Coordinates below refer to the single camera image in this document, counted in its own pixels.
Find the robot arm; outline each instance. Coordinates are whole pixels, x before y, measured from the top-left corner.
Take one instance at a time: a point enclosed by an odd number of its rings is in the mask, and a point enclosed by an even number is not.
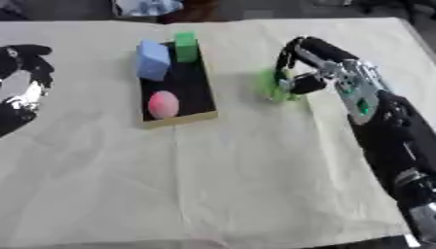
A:
[[[288,78],[297,61],[311,73]],[[306,94],[333,84],[366,161],[393,197],[414,236],[436,242],[436,135],[416,108],[395,95],[375,66],[313,37],[298,37],[283,51],[275,81]]]

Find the black tray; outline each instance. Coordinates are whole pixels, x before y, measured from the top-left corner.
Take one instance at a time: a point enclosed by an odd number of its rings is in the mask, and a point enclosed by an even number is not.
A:
[[[199,58],[190,63],[178,63],[174,43],[168,46],[171,66],[163,82],[139,79],[142,89],[142,114],[146,127],[185,124],[218,116],[212,90],[207,80],[201,52]],[[156,120],[148,111],[150,97],[159,90],[172,92],[179,99],[179,113],[174,118]]]

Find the table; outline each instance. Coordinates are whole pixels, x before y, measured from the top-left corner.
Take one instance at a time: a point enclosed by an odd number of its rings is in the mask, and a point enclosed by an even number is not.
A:
[[[145,130],[134,49],[177,31],[198,35],[219,118]],[[252,89],[286,42],[313,35],[377,64],[436,127],[434,61],[399,19],[16,22],[0,32],[1,45],[51,46],[55,67],[37,120],[0,140],[0,246],[302,248],[408,232],[333,88],[284,105]]]

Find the green toy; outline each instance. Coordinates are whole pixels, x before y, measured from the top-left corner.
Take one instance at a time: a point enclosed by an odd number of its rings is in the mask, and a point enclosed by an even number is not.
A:
[[[194,62],[199,57],[199,46],[193,32],[175,35],[175,51],[177,62]]]
[[[274,70],[272,68],[263,70],[256,79],[256,91],[263,97],[275,103],[295,101],[299,96],[283,91],[274,81]]]

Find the green cube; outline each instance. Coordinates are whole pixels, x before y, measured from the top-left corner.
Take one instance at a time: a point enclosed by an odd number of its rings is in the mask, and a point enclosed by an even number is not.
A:
[[[194,62],[199,57],[196,36],[193,32],[177,33],[175,35],[175,52],[177,62]]]

